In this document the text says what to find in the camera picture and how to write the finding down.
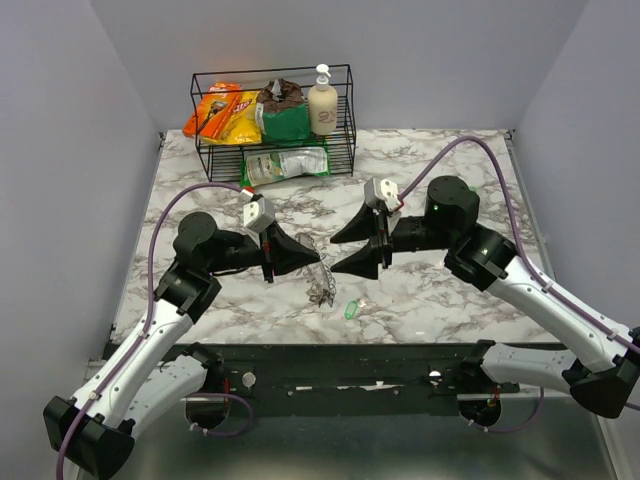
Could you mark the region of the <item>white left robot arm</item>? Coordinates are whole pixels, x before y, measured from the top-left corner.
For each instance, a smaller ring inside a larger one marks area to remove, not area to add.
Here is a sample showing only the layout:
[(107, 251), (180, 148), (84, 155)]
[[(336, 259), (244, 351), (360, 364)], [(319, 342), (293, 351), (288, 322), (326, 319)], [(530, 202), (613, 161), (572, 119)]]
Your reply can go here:
[(150, 291), (136, 328), (83, 387), (53, 397), (43, 416), (57, 451), (56, 476), (70, 461), (96, 479), (112, 478), (126, 463), (138, 437), (180, 399), (214, 393), (220, 368), (187, 355), (166, 372), (157, 366), (200, 319), (221, 290), (218, 273), (258, 266), (264, 279), (319, 262), (319, 254), (289, 237), (271, 214), (257, 219), (260, 232), (243, 235), (218, 228), (213, 217), (184, 217), (174, 240), (174, 261)]

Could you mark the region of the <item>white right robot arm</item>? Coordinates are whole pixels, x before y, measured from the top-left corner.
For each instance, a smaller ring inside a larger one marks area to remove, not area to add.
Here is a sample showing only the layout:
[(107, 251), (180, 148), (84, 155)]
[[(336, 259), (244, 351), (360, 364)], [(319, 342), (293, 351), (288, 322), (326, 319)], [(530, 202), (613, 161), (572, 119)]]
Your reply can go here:
[(459, 280), (511, 304), (551, 333), (561, 350), (519, 348), (479, 341), (460, 367), (469, 390), (526, 384), (570, 395), (586, 410), (618, 417), (639, 379), (639, 332), (606, 319), (529, 263), (516, 245), (478, 223), (479, 196), (460, 178), (440, 176), (428, 185), (423, 215), (404, 217), (397, 185), (372, 178), (358, 213), (330, 239), (361, 241), (356, 253), (337, 262), (334, 273), (376, 279), (401, 252), (443, 250), (445, 267)]

